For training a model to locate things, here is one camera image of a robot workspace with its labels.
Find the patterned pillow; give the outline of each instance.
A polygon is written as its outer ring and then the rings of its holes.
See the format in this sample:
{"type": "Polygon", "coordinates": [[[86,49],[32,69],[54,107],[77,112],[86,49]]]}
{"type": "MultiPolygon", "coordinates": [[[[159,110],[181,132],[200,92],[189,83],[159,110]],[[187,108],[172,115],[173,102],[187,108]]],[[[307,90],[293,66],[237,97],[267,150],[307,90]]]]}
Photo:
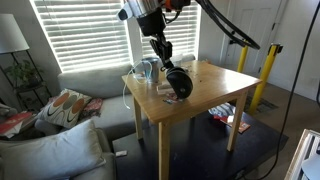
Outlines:
{"type": "Polygon", "coordinates": [[[79,114],[91,97],[73,90],[63,90],[59,97],[38,114],[38,118],[66,128],[74,127],[79,114]]]}

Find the white blinds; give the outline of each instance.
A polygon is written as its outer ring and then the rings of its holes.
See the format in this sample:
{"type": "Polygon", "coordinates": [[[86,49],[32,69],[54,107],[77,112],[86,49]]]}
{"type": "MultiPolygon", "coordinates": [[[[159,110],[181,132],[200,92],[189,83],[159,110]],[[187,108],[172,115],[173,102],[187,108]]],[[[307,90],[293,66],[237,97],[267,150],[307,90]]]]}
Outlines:
{"type": "Polygon", "coordinates": [[[62,72],[129,63],[120,0],[30,0],[62,72]]]}
{"type": "MultiPolygon", "coordinates": [[[[166,13],[166,18],[172,19],[175,12],[166,13]]],[[[167,41],[173,45],[172,55],[196,54],[197,51],[197,28],[198,28],[198,4],[191,1],[191,5],[184,7],[179,17],[170,24],[164,31],[167,41]]],[[[143,37],[141,34],[143,57],[155,56],[149,43],[151,37],[143,37]]]]}

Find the white lamp shade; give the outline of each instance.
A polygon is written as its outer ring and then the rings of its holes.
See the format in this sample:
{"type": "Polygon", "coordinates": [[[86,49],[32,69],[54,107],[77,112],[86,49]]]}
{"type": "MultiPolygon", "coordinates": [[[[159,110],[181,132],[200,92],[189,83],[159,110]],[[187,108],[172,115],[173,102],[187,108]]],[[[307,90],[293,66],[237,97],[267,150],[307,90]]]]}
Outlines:
{"type": "Polygon", "coordinates": [[[12,14],[0,14],[0,54],[29,49],[12,14]]]}

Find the electrical cord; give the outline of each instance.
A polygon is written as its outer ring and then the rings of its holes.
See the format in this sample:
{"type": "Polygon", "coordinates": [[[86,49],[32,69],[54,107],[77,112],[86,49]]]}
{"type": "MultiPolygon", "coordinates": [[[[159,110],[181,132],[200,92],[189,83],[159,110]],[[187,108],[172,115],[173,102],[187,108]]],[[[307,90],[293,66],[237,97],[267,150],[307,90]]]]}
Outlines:
{"type": "Polygon", "coordinates": [[[249,46],[253,49],[260,49],[260,46],[251,39],[248,35],[242,32],[239,28],[237,28],[234,24],[232,24],[227,18],[225,18],[210,2],[210,0],[196,0],[198,4],[206,11],[206,13],[210,16],[210,18],[219,26],[219,28],[228,35],[233,41],[235,41],[240,46],[249,46]],[[226,23],[232,30],[238,33],[243,38],[237,38],[232,33],[230,33],[224,25],[219,21],[220,18],[224,23],[226,23]]]}
{"type": "MultiPolygon", "coordinates": [[[[145,82],[145,83],[141,83],[141,82],[138,81],[138,79],[134,78],[139,84],[146,84],[147,81],[151,78],[152,64],[151,64],[150,62],[148,62],[148,61],[146,61],[146,62],[150,65],[150,73],[149,73],[148,76],[146,76],[146,82],[145,82]]],[[[125,95],[125,91],[126,91],[126,87],[127,87],[127,83],[128,83],[128,76],[129,76],[129,74],[131,74],[131,73],[134,71],[134,69],[135,69],[139,64],[141,64],[141,63],[142,63],[142,61],[139,61],[138,64],[136,64],[136,65],[133,64],[131,70],[130,70],[130,71],[128,72],[128,74],[127,74],[126,83],[124,83],[124,87],[123,87],[123,90],[122,90],[122,100],[123,100],[124,106],[125,106],[127,109],[131,109],[130,106],[127,105],[126,99],[125,99],[125,96],[124,96],[124,95],[125,95]]]]}
{"type": "Polygon", "coordinates": [[[319,98],[320,98],[320,80],[319,80],[318,92],[317,92],[317,97],[316,97],[317,104],[320,107],[320,99],[319,98]]]}
{"type": "Polygon", "coordinates": [[[286,114],[285,114],[285,117],[284,117],[284,120],[283,120],[283,124],[282,124],[281,131],[280,131],[280,136],[279,136],[279,139],[278,139],[277,153],[276,153],[275,161],[274,161],[272,167],[270,168],[270,170],[264,176],[262,176],[261,178],[255,179],[255,180],[261,180],[261,179],[266,178],[271,173],[271,171],[274,169],[274,167],[276,166],[276,164],[278,162],[279,152],[280,152],[281,137],[283,135],[284,128],[285,128],[285,126],[287,124],[288,114],[289,114],[289,110],[290,110],[290,106],[291,106],[291,101],[292,101],[292,98],[293,98],[294,90],[295,90],[296,85],[297,85],[297,81],[298,81],[298,77],[299,77],[299,74],[300,74],[300,70],[301,70],[304,54],[306,52],[306,48],[307,48],[307,45],[308,45],[308,42],[309,42],[309,37],[310,37],[311,31],[312,31],[312,28],[313,28],[313,24],[314,24],[314,22],[315,22],[315,20],[317,18],[317,14],[319,12],[319,8],[320,8],[320,1],[318,3],[317,9],[316,9],[316,11],[314,13],[314,16],[312,18],[312,21],[311,21],[311,24],[310,24],[310,27],[309,27],[309,30],[308,30],[308,34],[307,34],[307,37],[306,37],[306,40],[304,42],[304,46],[303,46],[303,49],[302,49],[301,58],[300,58],[299,65],[298,65],[298,68],[297,68],[297,71],[296,71],[296,75],[295,75],[295,78],[294,78],[294,81],[293,81],[293,85],[292,85],[292,89],[291,89],[291,92],[290,92],[290,97],[289,97],[288,105],[287,105],[287,109],[286,109],[286,114]]]}
{"type": "Polygon", "coordinates": [[[164,13],[162,13],[162,15],[163,15],[163,18],[164,18],[165,21],[166,21],[166,24],[170,24],[170,23],[172,23],[173,21],[175,21],[175,20],[179,17],[180,11],[177,11],[177,12],[176,12],[176,15],[175,15],[174,18],[172,18],[172,19],[166,18],[166,15],[165,15],[164,13]]]}

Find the wooden table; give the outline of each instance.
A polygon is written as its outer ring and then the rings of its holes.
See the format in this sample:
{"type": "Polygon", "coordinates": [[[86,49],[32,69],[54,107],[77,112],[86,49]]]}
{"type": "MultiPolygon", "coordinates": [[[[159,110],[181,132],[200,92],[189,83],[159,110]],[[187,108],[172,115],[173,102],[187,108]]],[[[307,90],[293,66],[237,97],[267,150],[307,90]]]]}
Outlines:
{"type": "Polygon", "coordinates": [[[249,88],[261,80],[231,70],[219,68],[205,62],[192,61],[183,64],[189,69],[193,82],[191,95],[183,102],[167,104],[165,95],[158,95],[157,84],[139,84],[133,75],[123,76],[133,95],[136,117],[137,138],[143,137],[141,127],[141,108],[149,121],[159,125],[159,179],[169,177],[170,126],[190,119],[214,106],[237,100],[234,121],[227,150],[232,151],[238,134],[240,119],[249,88]]]}

